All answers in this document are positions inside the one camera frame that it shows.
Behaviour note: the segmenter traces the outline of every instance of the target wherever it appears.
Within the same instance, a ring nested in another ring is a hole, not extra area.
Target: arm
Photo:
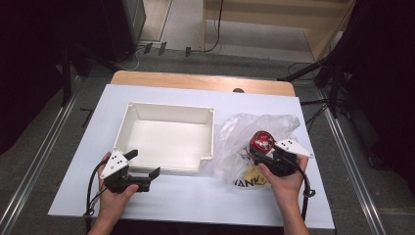
[[[308,158],[298,157],[299,166],[305,170]],[[299,205],[299,192],[302,185],[302,175],[296,173],[278,177],[269,171],[265,164],[260,164],[259,168],[262,174],[268,179],[274,192],[277,205],[281,210],[284,222],[284,233],[291,234],[309,234],[308,229],[302,220]]]
[[[111,153],[107,153],[103,160],[109,158]],[[98,169],[98,175],[104,170],[104,165]],[[105,188],[104,181],[98,177],[100,188]],[[112,193],[110,190],[105,190],[100,196],[100,211],[98,217],[89,231],[89,235],[94,234],[111,234],[113,227],[118,222],[121,217],[126,204],[132,195],[137,191],[138,186],[135,184],[130,185],[125,191],[121,194]]]

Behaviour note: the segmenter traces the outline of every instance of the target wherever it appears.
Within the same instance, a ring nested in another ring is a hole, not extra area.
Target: transparent plastic bag
[[[299,126],[299,119],[290,115],[239,114],[224,121],[221,126],[215,128],[214,132],[213,176],[238,188],[259,188],[265,185],[266,179],[261,177],[259,169],[252,160],[244,158],[241,151],[260,130],[269,132],[275,141],[279,141],[289,137],[296,139],[292,133]],[[248,171],[257,177],[247,179]]]

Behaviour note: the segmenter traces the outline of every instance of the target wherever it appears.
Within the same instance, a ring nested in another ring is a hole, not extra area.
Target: white box
[[[115,148],[138,150],[131,169],[198,172],[213,158],[214,109],[163,104],[128,104]]]

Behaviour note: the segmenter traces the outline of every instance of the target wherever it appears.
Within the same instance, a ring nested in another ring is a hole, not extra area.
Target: white plastic part
[[[122,152],[118,149],[114,149],[100,177],[105,179],[120,169],[126,167],[128,164],[129,160],[125,158]]]
[[[140,152],[130,161],[131,170],[198,172],[213,158],[213,125],[212,108],[131,102],[115,148]]]
[[[304,149],[304,147],[300,145],[294,139],[289,138],[289,139],[277,141],[275,145],[278,148],[283,149],[291,154],[297,154],[297,155],[302,155],[302,156],[306,156],[309,158],[314,158],[313,154],[311,154],[306,149]]]

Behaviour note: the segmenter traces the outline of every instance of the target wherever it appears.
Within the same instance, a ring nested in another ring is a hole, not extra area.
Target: white tabletop
[[[312,147],[297,97],[257,95],[190,89],[107,85],[85,131],[49,214],[82,216],[92,170],[112,150],[129,102],[213,107],[221,124],[236,114],[294,115],[300,127],[294,135],[307,150]],[[316,195],[309,199],[306,225],[334,229],[333,218],[317,162],[308,162],[306,173]],[[95,179],[93,193],[98,190]],[[122,218],[218,224],[282,226],[282,216],[269,188],[242,190],[212,176],[211,165],[194,176],[162,174],[150,192],[136,193]]]

